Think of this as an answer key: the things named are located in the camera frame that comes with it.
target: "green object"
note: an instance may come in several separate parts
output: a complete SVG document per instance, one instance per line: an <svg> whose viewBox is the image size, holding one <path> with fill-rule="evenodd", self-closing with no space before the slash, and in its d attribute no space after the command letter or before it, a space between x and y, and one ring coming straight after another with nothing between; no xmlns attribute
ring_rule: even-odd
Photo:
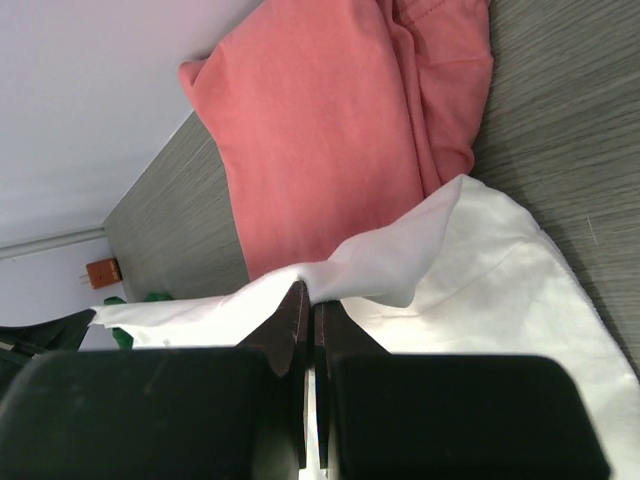
<svg viewBox="0 0 640 480"><path fill-rule="evenodd" d="M167 302L173 300L173 297L168 293L150 293L144 299L145 303L152 302ZM122 305L125 304L124 300L120 297L109 297L104 301L105 305ZM120 350L131 350L133 349L133 337L125 332L121 328L114 328L111 330L111 335L114 340L118 344Z"/></svg>

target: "gray textured surface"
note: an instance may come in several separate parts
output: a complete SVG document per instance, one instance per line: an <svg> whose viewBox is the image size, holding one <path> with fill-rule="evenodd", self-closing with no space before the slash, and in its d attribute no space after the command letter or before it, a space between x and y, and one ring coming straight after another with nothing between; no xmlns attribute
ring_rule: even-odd
<svg viewBox="0 0 640 480"><path fill-rule="evenodd" d="M105 229L130 300L231 293L247 283L218 149L192 115L114 209Z"/></svg>
<svg viewBox="0 0 640 480"><path fill-rule="evenodd" d="M529 208L640 361L640 2L493 0L475 175ZM246 281L215 145L191 117L106 224L129 293Z"/></svg>
<svg viewBox="0 0 640 480"><path fill-rule="evenodd" d="M494 0L492 18L474 175L531 210L637 364L640 2Z"/></svg>

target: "black plastic part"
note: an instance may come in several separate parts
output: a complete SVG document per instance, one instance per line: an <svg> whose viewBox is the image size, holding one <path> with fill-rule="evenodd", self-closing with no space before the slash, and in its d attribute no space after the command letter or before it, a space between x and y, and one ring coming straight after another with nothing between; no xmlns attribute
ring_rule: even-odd
<svg viewBox="0 0 640 480"><path fill-rule="evenodd" d="M307 367L313 344L309 316L307 286L294 282L273 315L236 347L263 352L273 372L289 382L291 431L300 468L307 466Z"/></svg>
<svg viewBox="0 0 640 480"><path fill-rule="evenodd" d="M84 310L29 327L0 327L0 398L34 355L77 350L95 314Z"/></svg>
<svg viewBox="0 0 640 480"><path fill-rule="evenodd" d="M0 478L296 479L290 392L250 350L45 355L3 402Z"/></svg>
<svg viewBox="0 0 640 480"><path fill-rule="evenodd" d="M332 372L332 478L609 478L578 391L551 360L359 355Z"/></svg>
<svg viewBox="0 0 640 480"><path fill-rule="evenodd" d="M325 302L314 307L313 330L318 450L320 467L327 468L332 417L331 364L345 355L390 354L349 317L340 302Z"/></svg>

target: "black chair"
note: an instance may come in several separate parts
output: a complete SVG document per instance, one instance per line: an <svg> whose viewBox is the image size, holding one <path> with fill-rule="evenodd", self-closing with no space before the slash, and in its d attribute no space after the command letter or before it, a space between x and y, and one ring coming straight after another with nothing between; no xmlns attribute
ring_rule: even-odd
<svg viewBox="0 0 640 480"><path fill-rule="evenodd" d="M94 315L93 310L84 310L29 327L0 327L0 399L34 356L78 350Z"/></svg>

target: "white wall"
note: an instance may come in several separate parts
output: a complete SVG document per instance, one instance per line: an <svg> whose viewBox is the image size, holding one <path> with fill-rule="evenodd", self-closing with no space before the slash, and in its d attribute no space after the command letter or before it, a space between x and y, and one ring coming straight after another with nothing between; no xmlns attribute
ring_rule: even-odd
<svg viewBox="0 0 640 480"><path fill-rule="evenodd" d="M100 226L191 113L178 65L259 1L0 1L0 246Z"/></svg>
<svg viewBox="0 0 640 480"><path fill-rule="evenodd" d="M112 257L106 238L0 260L0 325L23 326L55 320L105 298L125 298L122 284L94 290L85 266ZM91 328L83 347L108 348L110 332Z"/></svg>

